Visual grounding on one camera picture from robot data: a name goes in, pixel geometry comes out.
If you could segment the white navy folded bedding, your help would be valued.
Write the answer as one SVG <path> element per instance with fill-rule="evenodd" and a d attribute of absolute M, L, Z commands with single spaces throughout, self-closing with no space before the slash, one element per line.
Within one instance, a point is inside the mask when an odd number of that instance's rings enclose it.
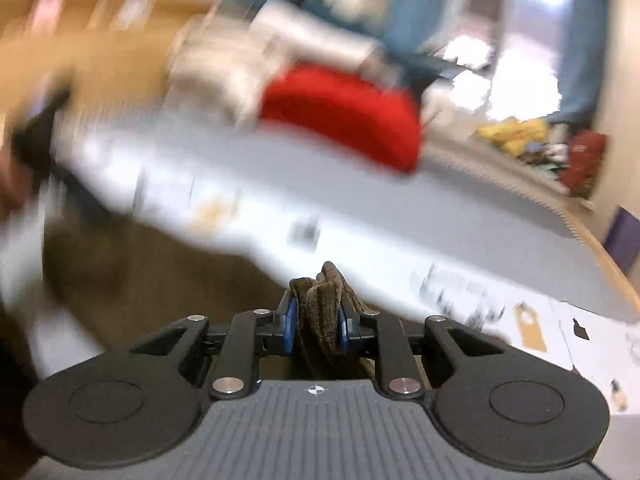
<path fill-rule="evenodd" d="M 267 0 L 250 28 L 283 41 L 301 60 L 346 73 L 373 73 L 386 65 L 378 40 L 329 24 L 285 0 Z"/>

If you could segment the red folded quilt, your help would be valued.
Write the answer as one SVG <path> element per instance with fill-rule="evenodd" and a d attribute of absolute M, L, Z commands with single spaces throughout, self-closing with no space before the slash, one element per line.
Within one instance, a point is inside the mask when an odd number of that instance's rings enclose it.
<path fill-rule="evenodd" d="M 357 75 L 296 64 L 268 84 L 259 118 L 318 133 L 403 174 L 418 166 L 419 109 L 403 88 L 382 89 Z"/>

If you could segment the yellow bear plush toy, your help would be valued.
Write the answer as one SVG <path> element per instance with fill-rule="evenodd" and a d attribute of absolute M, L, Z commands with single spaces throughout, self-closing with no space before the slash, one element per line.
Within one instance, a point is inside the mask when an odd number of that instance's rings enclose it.
<path fill-rule="evenodd" d="M 513 158 L 519 158 L 526 152 L 529 144 L 545 144 L 549 131 L 550 125 L 544 118 L 529 119 L 525 122 L 509 118 L 504 122 L 487 124 L 476 129 L 474 136 Z"/>

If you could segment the wooden bed frame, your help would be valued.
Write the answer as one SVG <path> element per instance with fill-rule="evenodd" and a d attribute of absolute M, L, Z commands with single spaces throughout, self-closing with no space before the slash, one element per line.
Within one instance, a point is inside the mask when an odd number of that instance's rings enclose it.
<path fill-rule="evenodd" d="M 634 310 L 639 311 L 639 295 L 634 289 L 628 278 L 620 267 L 615 263 L 613 258 L 604 249 L 600 240 L 593 235 L 588 226 L 582 220 L 592 213 L 589 203 L 581 198 L 567 198 L 561 208 L 561 216 L 565 223 L 570 227 L 575 236 L 590 249 L 593 258 L 600 268 L 601 273 L 606 277 L 608 282 L 629 302 Z"/>

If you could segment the cream folded blanket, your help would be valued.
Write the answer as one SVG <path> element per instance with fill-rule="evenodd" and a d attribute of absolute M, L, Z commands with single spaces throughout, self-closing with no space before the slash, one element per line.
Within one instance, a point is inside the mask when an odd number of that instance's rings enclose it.
<path fill-rule="evenodd" d="M 235 18 L 198 14 L 171 44 L 165 103 L 251 126 L 265 90 L 291 63 L 286 44 L 269 32 Z"/>

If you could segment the purple folded board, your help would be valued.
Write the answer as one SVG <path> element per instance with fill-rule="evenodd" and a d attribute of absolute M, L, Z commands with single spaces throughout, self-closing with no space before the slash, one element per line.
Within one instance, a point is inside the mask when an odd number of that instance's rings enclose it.
<path fill-rule="evenodd" d="M 640 220 L 627 209 L 618 208 L 603 247 L 616 266 L 627 275 L 639 255 Z"/>

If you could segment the dark olive corduroy pants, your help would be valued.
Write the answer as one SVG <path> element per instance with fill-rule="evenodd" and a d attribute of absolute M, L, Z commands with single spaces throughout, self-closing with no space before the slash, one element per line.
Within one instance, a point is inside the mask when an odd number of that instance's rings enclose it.
<path fill-rule="evenodd" d="M 44 281 L 53 297 L 106 348 L 132 341 L 190 314 L 226 325 L 235 315 L 297 302 L 295 356 L 269 359 L 270 378 L 371 378 L 374 364 L 338 348 L 338 310 L 365 304 L 332 262 L 313 278 L 278 282 L 249 258 L 201 249 L 160 230 L 118 218 L 105 226 L 61 221 L 44 229 Z"/>

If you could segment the blue curtain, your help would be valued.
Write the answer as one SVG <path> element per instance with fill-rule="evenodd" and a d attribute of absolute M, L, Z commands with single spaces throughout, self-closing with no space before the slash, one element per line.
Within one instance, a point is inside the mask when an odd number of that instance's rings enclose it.
<path fill-rule="evenodd" d="M 390 0 L 383 40 L 421 105 L 440 93 L 489 120 L 588 124 L 608 0 Z"/>

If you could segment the dark red cushion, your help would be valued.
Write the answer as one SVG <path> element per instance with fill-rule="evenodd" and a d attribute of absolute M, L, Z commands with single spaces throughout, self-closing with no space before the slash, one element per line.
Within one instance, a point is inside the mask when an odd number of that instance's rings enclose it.
<path fill-rule="evenodd" d="M 558 173 L 560 183 L 570 196 L 588 200 L 597 184 L 607 148 L 608 137 L 600 132 L 582 130 L 570 139 L 567 167 Z"/>

